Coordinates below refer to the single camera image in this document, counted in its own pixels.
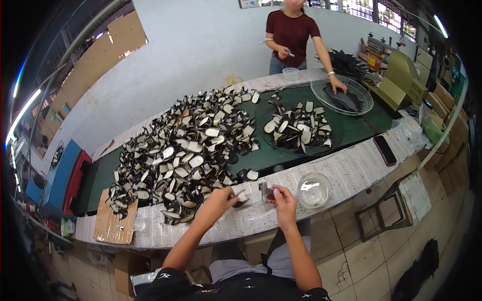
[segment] hand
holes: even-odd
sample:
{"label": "hand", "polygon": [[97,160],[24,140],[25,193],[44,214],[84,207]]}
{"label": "hand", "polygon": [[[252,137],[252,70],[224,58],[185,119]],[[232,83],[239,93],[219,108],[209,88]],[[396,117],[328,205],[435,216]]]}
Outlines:
{"label": "hand", "polygon": [[336,94],[336,89],[341,88],[346,95],[348,92],[348,88],[346,87],[346,85],[342,83],[339,79],[337,79],[335,74],[330,74],[329,77],[330,77],[330,83],[332,84],[332,87],[333,87],[333,93]]}
{"label": "hand", "polygon": [[281,45],[278,46],[278,57],[280,59],[284,60],[288,56],[289,52],[290,50],[287,47]]}
{"label": "hand", "polygon": [[234,194],[231,187],[215,189],[202,207],[199,208],[193,222],[199,224],[204,230],[209,230],[229,208],[239,201],[238,197],[230,199],[230,194]]}
{"label": "hand", "polygon": [[276,207],[276,218],[281,231],[286,232],[296,227],[296,199],[286,187],[273,185],[274,200],[268,199]]}

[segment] black shirt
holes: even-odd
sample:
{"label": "black shirt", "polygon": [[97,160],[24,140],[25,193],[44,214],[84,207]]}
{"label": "black shirt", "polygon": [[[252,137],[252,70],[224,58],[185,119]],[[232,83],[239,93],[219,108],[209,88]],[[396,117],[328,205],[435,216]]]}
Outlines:
{"label": "black shirt", "polygon": [[162,269],[152,283],[137,292],[136,301],[165,300],[325,300],[323,288],[302,292],[296,282],[259,273],[244,273],[215,284],[190,285],[186,276],[173,268]]}

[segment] window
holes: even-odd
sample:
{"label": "window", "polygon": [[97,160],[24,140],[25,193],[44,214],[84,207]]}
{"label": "window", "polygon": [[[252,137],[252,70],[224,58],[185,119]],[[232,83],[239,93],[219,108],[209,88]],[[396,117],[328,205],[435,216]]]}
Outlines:
{"label": "window", "polygon": [[416,37],[417,29],[412,26],[409,22],[403,21],[403,36],[408,38],[410,41],[415,43],[415,37]]}
{"label": "window", "polygon": [[396,33],[400,33],[400,28],[402,27],[402,17],[379,2],[378,23],[387,27],[388,29],[395,31]]}
{"label": "window", "polygon": [[338,0],[330,0],[330,10],[338,11]]}
{"label": "window", "polygon": [[346,12],[366,20],[373,21],[373,0],[348,0],[343,1]]}
{"label": "window", "polygon": [[305,1],[305,6],[311,6],[311,7],[316,7],[316,8],[326,8],[326,3],[325,0],[311,0]]}

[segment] glass bowl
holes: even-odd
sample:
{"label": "glass bowl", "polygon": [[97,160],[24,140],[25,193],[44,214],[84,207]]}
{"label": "glass bowl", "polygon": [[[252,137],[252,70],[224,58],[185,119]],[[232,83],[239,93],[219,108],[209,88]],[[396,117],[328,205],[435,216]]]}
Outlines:
{"label": "glass bowl", "polygon": [[300,70],[293,67],[283,69],[283,76],[285,81],[297,81]]}
{"label": "glass bowl", "polygon": [[131,231],[144,231],[147,226],[146,220],[139,214],[139,212],[134,212],[129,217],[129,228]]}
{"label": "glass bowl", "polygon": [[321,173],[309,173],[298,182],[299,201],[308,209],[321,207],[331,197],[331,194],[331,182]]}

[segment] smartphone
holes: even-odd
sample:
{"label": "smartphone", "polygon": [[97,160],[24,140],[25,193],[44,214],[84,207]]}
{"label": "smartphone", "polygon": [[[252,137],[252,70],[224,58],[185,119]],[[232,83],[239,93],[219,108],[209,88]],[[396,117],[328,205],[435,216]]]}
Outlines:
{"label": "smartphone", "polygon": [[397,164],[397,158],[395,158],[395,155],[393,154],[390,146],[385,140],[385,137],[376,136],[373,138],[373,142],[375,142],[378,151],[382,154],[383,160],[388,167]]}

